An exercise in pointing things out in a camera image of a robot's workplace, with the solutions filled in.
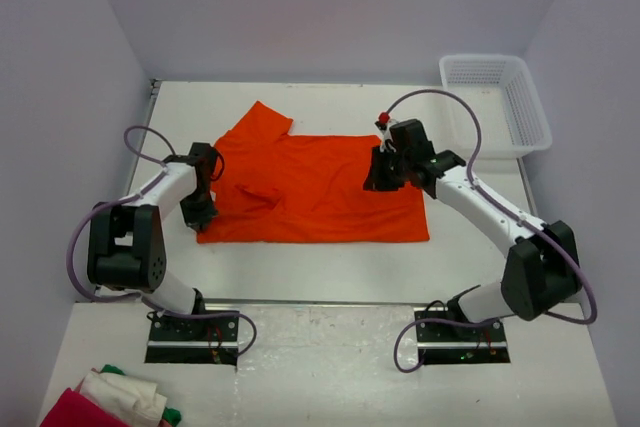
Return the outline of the orange t shirt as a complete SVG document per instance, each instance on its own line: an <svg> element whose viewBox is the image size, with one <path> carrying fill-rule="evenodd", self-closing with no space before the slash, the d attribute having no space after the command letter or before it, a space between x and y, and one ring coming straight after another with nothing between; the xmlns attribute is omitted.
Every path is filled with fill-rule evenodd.
<svg viewBox="0 0 640 427"><path fill-rule="evenodd" d="M414 243L430 239L423 194L363 188L375 135L293 135L294 121L261 102L215 143L218 216L200 244Z"/></svg>

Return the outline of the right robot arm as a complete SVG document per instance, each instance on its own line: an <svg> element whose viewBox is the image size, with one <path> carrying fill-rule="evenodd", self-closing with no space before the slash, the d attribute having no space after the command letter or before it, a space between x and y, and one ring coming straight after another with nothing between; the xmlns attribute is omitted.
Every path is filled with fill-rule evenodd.
<svg viewBox="0 0 640 427"><path fill-rule="evenodd" d="M371 151L364 189L392 192L411 184L465 217L505 258L500 280L471 287L448 301L446 327L454 338L467 340L492 319L534 320L581 290L574 269L576 243L568 225L515 213L512 204L474 176L463 158L450 150L435 151L420 121L397 122L383 113L376 126L383 140Z"/></svg>

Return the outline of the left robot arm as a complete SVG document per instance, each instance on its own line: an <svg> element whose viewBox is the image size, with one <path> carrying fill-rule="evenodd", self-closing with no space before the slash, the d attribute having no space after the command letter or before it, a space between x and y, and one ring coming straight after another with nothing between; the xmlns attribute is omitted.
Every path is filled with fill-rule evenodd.
<svg viewBox="0 0 640 427"><path fill-rule="evenodd" d="M90 220L88 280L140 295L172 315L172 327L187 340L206 332L208 316L199 290L169 272L162 224L179 208L186 227L204 232L218 215L210 187L224 167L217 149L195 142L188 154L165 158L159 175L130 200L101 203Z"/></svg>

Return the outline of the white plastic basket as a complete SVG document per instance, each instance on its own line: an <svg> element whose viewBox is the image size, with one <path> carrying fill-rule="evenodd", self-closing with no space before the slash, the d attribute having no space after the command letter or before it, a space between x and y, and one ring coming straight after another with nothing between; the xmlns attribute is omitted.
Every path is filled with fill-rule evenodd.
<svg viewBox="0 0 640 427"><path fill-rule="evenodd" d="M444 90L463 99L481 129L480 159L518 159L552 145L529 69L519 57L454 54L440 59Z"/></svg>

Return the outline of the white folded shirt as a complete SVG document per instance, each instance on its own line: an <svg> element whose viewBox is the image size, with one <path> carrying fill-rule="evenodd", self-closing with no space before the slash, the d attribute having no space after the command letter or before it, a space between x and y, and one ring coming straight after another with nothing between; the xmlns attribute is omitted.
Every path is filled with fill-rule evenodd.
<svg viewBox="0 0 640 427"><path fill-rule="evenodd" d="M79 393L128 426L158 426L167 403L156 383L110 372L90 371Z"/></svg>

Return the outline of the green folded shirt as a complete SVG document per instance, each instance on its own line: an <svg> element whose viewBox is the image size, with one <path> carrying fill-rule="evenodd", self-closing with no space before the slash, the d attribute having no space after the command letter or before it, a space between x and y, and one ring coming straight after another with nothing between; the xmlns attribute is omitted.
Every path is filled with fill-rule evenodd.
<svg viewBox="0 0 640 427"><path fill-rule="evenodd" d="M110 373L116 373L116 374L128 376L120 368L110 364L105 364L99 373L104 373L104 372L110 372ZM181 420L182 420L181 412L177 409L170 408L166 403L162 421L158 426L178 426Z"/></svg>

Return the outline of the pink folded shirt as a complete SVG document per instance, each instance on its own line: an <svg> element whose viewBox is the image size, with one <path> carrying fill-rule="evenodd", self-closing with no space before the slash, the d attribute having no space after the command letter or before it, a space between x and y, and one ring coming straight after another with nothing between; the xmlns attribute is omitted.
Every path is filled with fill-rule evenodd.
<svg viewBox="0 0 640 427"><path fill-rule="evenodd" d="M40 423L41 427L126 427L90 400L67 388Z"/></svg>

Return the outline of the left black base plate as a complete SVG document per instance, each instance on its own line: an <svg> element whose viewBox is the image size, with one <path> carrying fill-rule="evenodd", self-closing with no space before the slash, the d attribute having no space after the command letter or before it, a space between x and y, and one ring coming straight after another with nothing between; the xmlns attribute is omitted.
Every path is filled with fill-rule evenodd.
<svg viewBox="0 0 640 427"><path fill-rule="evenodd" d="M147 313L150 321L145 362L237 366L238 320L186 320Z"/></svg>

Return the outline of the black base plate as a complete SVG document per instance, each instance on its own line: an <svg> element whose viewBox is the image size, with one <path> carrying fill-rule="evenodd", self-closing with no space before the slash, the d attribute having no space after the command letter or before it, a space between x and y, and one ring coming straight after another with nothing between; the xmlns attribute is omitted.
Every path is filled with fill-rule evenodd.
<svg viewBox="0 0 640 427"><path fill-rule="evenodd" d="M414 318L419 360L430 365L484 365L511 362L506 333L501 321L480 329L459 329L440 323L427 323L425 318L447 317L440 305L415 309Z"/></svg>
<svg viewBox="0 0 640 427"><path fill-rule="evenodd" d="M145 362L237 366L238 320L186 320L147 313L150 321Z"/></svg>

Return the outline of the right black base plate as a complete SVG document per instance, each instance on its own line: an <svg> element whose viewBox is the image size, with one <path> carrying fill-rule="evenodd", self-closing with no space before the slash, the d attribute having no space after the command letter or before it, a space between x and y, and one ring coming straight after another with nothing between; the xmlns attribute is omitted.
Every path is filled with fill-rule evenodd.
<svg viewBox="0 0 640 427"><path fill-rule="evenodd" d="M447 317L440 305L415 309L414 318L419 360L430 365L484 365L511 362L506 333L501 321L480 329L459 329L440 323L427 323L425 318Z"/></svg>

